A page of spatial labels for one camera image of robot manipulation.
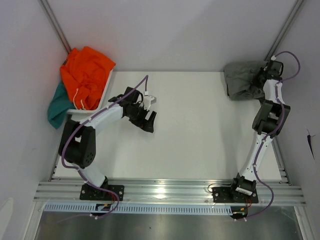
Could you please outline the grey shorts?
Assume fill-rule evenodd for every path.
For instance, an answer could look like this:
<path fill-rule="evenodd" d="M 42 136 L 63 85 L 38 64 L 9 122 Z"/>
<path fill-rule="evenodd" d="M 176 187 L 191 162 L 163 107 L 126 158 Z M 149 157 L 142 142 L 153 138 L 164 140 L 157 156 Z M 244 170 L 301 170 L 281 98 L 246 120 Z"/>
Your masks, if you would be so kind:
<path fill-rule="evenodd" d="M 266 61 L 241 61 L 228 63 L 223 70 L 226 92 L 232 101 L 257 100 L 265 97 L 259 74 Z"/>

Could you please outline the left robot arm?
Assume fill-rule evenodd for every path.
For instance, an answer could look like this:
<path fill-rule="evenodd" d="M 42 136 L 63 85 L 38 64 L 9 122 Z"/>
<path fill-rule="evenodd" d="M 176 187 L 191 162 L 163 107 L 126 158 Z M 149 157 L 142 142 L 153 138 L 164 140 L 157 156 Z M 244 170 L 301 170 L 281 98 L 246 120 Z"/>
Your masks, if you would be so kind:
<path fill-rule="evenodd" d="M 157 113 L 150 111 L 157 98 L 148 91 L 127 87 L 124 94 L 108 100 L 98 112 L 81 121 L 68 120 L 63 129 L 58 154 L 66 169 L 74 169 L 91 186 L 91 194 L 97 200 L 108 196 L 108 179 L 95 165 L 97 136 L 110 124 L 128 118 L 136 127 L 147 133 L 154 132 L 154 121 Z"/>

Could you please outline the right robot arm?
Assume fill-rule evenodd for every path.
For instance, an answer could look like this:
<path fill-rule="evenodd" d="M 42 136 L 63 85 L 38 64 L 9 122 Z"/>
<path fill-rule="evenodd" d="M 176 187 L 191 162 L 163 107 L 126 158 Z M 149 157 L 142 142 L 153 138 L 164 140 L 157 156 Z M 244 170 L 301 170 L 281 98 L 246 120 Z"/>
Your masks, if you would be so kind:
<path fill-rule="evenodd" d="M 283 63 L 275 57 L 267 62 L 240 63 L 232 67 L 232 74 L 227 79 L 232 100 L 253 99 L 260 104 L 252 123 L 254 138 L 246 162 L 228 189 L 228 196 L 234 202 L 257 202 L 256 185 L 264 155 L 291 111 L 282 97 L 283 68 Z"/>

